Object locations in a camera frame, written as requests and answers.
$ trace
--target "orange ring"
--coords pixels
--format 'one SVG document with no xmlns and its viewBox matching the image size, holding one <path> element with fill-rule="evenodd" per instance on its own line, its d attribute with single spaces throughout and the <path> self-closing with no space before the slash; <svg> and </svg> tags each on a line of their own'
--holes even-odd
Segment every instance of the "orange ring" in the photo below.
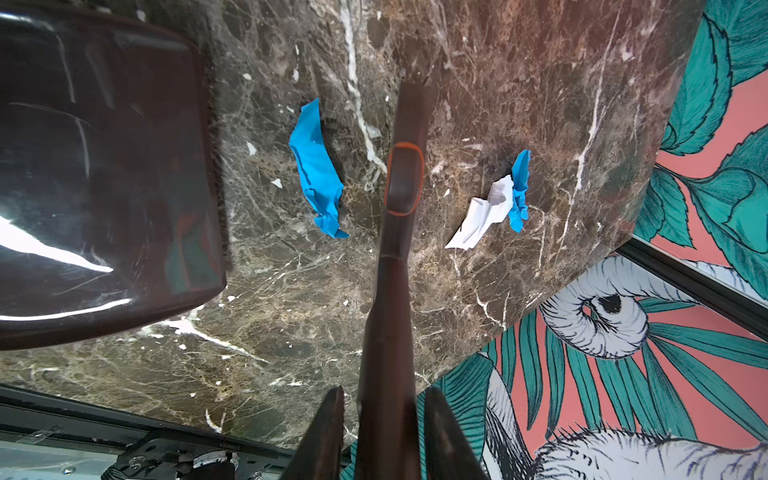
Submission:
<svg viewBox="0 0 768 480">
<path fill-rule="evenodd" d="M 416 200 L 413 202 L 413 208 L 411 208 L 407 214 L 401 214 L 400 212 L 392 211 L 386 207 L 386 199 L 389 196 L 389 170 L 392 168 L 392 154 L 394 154 L 396 148 L 408 148 L 410 150 L 415 150 L 419 153 L 419 159 L 421 160 L 422 174 L 419 177 L 419 192 L 416 194 Z M 407 217 L 408 215 L 412 214 L 414 210 L 416 210 L 416 207 L 419 205 L 419 200 L 422 198 L 422 187 L 424 186 L 424 154 L 422 153 L 422 149 L 419 148 L 418 145 L 412 144 L 409 141 L 400 141 L 392 145 L 392 149 L 389 150 L 389 157 L 387 158 L 386 167 L 387 175 L 386 185 L 384 187 L 384 208 L 389 214 L 394 215 L 395 217 Z"/>
</svg>

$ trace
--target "brown marble surface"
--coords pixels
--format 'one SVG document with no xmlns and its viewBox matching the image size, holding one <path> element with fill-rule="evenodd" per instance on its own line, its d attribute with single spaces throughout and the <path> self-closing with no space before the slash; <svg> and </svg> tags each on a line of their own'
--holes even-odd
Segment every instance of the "brown marble surface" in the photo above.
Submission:
<svg viewBox="0 0 768 480">
<path fill-rule="evenodd" d="M 356 431 L 379 162 L 399 82 L 437 95 L 410 260 L 420 390 L 629 238 L 703 2 L 107 5 L 134 18 L 140 9 L 204 56 L 229 286 L 138 332 L 0 353 L 0 381 L 291 448 L 337 384 L 349 393 L 347 442 Z M 315 227 L 287 146 L 316 97 L 346 185 L 347 240 Z M 474 250 L 444 250 L 469 199 L 485 197 L 524 148 L 522 233 L 502 223 Z"/>
</svg>

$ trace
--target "crumpled blue paper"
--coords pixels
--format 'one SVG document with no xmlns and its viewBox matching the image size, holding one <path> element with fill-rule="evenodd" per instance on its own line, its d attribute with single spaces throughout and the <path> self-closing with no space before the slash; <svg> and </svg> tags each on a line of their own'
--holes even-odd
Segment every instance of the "crumpled blue paper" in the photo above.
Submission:
<svg viewBox="0 0 768 480">
<path fill-rule="evenodd" d="M 512 181 L 515 182 L 512 197 L 515 199 L 515 204 L 509 211 L 509 226 L 517 233 L 523 229 L 523 220 L 528 219 L 525 192 L 528 191 L 528 177 L 531 176 L 528 172 L 528 162 L 530 161 L 531 151 L 523 150 L 515 160 L 515 164 L 512 165 Z"/>
<path fill-rule="evenodd" d="M 339 198 L 344 184 L 333 168 L 320 130 L 320 99 L 301 107 L 301 115 L 288 143 L 299 167 L 304 197 L 318 213 L 315 223 L 333 238 L 347 238 L 339 229 Z"/>
</svg>

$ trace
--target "white paper scrap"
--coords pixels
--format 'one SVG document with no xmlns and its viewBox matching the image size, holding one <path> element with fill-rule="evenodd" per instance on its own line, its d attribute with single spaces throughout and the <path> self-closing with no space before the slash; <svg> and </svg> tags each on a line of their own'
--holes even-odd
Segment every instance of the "white paper scrap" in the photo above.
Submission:
<svg viewBox="0 0 768 480">
<path fill-rule="evenodd" d="M 475 248 L 492 223 L 501 223 L 507 218 L 514 204 L 514 185 L 511 175 L 507 175 L 491 185 L 487 200 L 472 198 L 466 218 L 445 248 Z"/>
</svg>

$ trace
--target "wallpaper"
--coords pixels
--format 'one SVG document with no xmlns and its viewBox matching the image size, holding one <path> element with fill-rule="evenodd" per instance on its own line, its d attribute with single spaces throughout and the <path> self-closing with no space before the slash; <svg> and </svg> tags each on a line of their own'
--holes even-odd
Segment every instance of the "wallpaper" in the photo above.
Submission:
<svg viewBox="0 0 768 480">
<path fill-rule="evenodd" d="M 768 478 L 768 344 L 624 257 L 434 386 L 491 480 Z"/>
<path fill-rule="evenodd" d="M 766 25 L 765 0 L 707 3 L 634 234 L 768 304 Z"/>
</svg>

